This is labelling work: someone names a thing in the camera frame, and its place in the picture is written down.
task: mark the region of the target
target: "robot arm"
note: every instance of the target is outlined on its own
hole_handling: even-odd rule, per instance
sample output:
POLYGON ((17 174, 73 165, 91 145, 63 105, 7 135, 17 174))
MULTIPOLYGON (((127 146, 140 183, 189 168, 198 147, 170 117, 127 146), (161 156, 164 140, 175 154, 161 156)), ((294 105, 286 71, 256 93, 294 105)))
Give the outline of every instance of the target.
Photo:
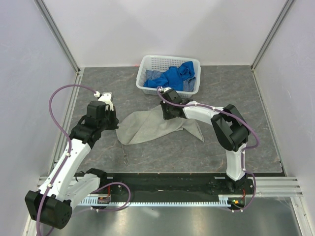
MULTIPOLYGON (((172 88, 163 88, 161 95, 169 102, 190 105, 186 107, 175 107, 161 101, 160 104, 162 106, 164 119, 172 119, 175 117, 196 119, 213 126, 219 143, 226 151, 227 176, 232 181, 241 180, 245 176, 244 163, 242 163, 245 151, 242 151, 242 149, 246 147, 250 134, 249 130, 234 118, 206 107, 196 106, 196 104, 200 104, 196 101, 182 99, 172 88)), ((233 105, 214 108, 234 114, 244 120, 233 105)))
POLYGON ((106 172, 97 169, 88 170, 84 177, 72 187, 69 187, 69 184, 80 163, 101 137, 102 131, 115 130, 118 128, 118 122, 111 93, 103 93, 98 101, 89 103, 87 114, 79 120, 78 124, 71 131, 71 156, 66 160, 67 145, 57 165, 39 190, 36 192, 29 191, 25 197, 33 220, 36 220, 39 203, 47 187, 50 187, 50 190, 42 208, 40 222, 58 229, 66 226, 72 210, 87 195, 99 188, 100 180, 106 178, 106 172), (65 160, 63 168, 58 173, 54 184, 51 185, 51 179, 65 160))

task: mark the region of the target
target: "white plastic basket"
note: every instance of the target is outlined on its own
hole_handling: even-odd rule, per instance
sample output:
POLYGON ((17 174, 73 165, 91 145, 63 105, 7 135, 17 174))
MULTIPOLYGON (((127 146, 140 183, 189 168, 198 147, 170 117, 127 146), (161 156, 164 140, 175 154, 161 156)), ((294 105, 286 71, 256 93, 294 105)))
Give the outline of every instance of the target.
POLYGON ((139 89, 141 89, 145 94, 157 94, 156 88, 147 88, 143 87, 144 82, 146 81, 146 70, 158 70, 164 72, 168 70, 170 66, 181 66, 186 61, 192 61, 193 68, 195 70, 196 82, 194 84, 194 88, 192 92, 185 91, 177 91, 177 93, 182 98, 190 98, 192 95, 196 94, 199 90, 200 85, 200 62, 196 59, 191 58, 178 58, 178 57, 168 57, 168 56, 154 56, 147 55, 144 56, 137 75, 136 85, 139 89))

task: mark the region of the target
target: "gray cloth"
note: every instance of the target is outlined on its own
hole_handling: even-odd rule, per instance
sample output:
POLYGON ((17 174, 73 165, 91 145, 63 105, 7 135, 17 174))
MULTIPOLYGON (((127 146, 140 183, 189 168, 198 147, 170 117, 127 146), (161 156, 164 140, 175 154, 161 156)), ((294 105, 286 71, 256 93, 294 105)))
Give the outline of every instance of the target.
POLYGON ((123 145, 151 141, 183 129, 204 141, 200 127, 194 119, 164 120, 161 106, 154 107, 149 111, 133 112, 118 126, 119 129, 116 129, 117 137, 123 145))

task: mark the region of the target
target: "metal floor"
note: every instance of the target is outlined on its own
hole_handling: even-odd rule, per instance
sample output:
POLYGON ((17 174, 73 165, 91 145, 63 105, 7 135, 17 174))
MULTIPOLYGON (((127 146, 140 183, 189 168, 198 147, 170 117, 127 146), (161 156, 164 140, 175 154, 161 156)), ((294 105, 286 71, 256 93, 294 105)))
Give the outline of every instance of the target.
MULTIPOLYGON (((82 210, 78 206, 74 212, 82 210)), ((86 211, 51 236, 301 236, 290 198, 257 198, 243 213, 213 207, 86 211)))
MULTIPOLYGON (((157 96, 146 95, 136 87, 137 73, 138 67, 85 68, 81 84, 100 92, 112 92, 117 117, 123 121, 132 112, 149 110, 159 104, 157 96)), ((246 152, 247 169, 256 173, 282 171, 249 66, 202 66, 199 92, 191 98, 213 106, 235 105, 261 140, 258 148, 246 152)), ((86 113, 91 100, 94 100, 91 92, 81 88, 70 128, 86 113)), ((226 154, 213 128, 202 122, 199 125, 204 143, 182 130, 150 142, 123 146, 115 131, 104 131, 78 170, 225 172, 226 154)), ((250 135, 249 145, 253 143, 250 135)))

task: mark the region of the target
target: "white wall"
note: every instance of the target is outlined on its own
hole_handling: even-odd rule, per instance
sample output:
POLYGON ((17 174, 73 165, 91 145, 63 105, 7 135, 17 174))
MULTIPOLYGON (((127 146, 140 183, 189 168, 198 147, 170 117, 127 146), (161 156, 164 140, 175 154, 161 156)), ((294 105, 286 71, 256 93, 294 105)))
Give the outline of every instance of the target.
MULTIPOLYGON (((57 139, 48 100, 75 73, 33 0, 0 7, 0 235, 21 235, 24 197, 48 171, 57 139)), ((61 120, 69 91, 56 96, 61 120)))
POLYGON ((315 220, 315 1, 295 1, 257 68, 284 167, 315 220))
POLYGON ((251 64, 285 0, 45 0, 81 67, 144 55, 251 64))

